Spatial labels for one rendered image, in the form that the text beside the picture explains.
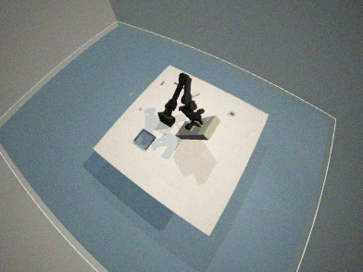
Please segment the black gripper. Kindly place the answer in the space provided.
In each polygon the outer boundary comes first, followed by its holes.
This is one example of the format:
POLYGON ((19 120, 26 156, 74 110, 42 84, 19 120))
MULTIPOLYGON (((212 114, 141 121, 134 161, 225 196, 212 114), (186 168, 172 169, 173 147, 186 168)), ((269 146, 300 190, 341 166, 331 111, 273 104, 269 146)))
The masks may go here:
MULTIPOLYGON (((206 111, 204 108, 199 108, 198 110, 200 110, 202 112, 201 114, 203 114, 206 111)), ((191 118, 189 116, 192 115, 192 112, 190 112, 188 115, 186 115, 190 120, 191 120, 191 118)), ((200 124, 204 125, 201 118, 199 119, 199 122, 200 122, 200 124)), ((201 126, 199 124, 197 124, 197 122, 194 122, 192 120, 190 123, 187 123, 185 128, 187 130, 190 130, 194 125, 201 128, 201 126)))

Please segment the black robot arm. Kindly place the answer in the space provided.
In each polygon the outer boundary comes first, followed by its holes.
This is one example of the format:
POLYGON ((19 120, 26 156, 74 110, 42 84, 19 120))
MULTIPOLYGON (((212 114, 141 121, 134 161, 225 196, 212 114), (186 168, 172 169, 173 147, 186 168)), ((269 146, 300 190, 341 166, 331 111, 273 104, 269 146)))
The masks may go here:
POLYGON ((174 111, 175 108, 177 107, 177 99, 180 96, 180 93, 184 85, 184 93, 183 97, 181 98, 181 103, 184 105, 179 107, 179 111, 182 111, 185 116, 193 111, 192 115, 190 115, 189 117, 191 118, 192 121, 194 120, 199 121, 199 119, 202 117, 201 116, 202 112, 200 110, 194 112, 197 109, 197 104, 191 96, 191 83, 192 79, 190 78, 189 75, 183 72, 180 73, 179 83, 177 85, 175 93, 173 94, 172 98, 170 98, 168 102, 165 104, 165 110, 164 113, 162 114, 164 114, 167 117, 171 117, 172 111, 174 111))

